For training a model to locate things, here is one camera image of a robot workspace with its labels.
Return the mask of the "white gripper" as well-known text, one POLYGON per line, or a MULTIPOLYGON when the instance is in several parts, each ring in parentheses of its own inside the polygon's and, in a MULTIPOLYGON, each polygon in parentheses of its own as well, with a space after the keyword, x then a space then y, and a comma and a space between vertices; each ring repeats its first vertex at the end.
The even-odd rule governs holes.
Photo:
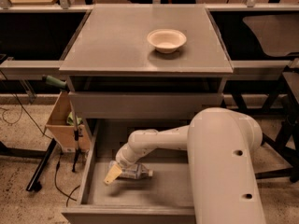
POLYGON ((140 157, 131 151, 119 151, 116 155, 116 162, 108 171, 104 183, 110 185, 113 183, 122 173, 122 168, 129 168, 134 165, 140 157))

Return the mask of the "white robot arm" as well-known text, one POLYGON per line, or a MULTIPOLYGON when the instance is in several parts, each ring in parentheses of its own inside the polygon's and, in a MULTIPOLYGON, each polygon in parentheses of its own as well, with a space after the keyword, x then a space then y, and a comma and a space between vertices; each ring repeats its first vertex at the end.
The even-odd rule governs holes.
POLYGON ((196 224, 266 224, 251 161, 262 139, 262 129, 252 117, 207 108, 186 126, 132 132, 104 182, 111 184, 157 148, 185 150, 196 224))

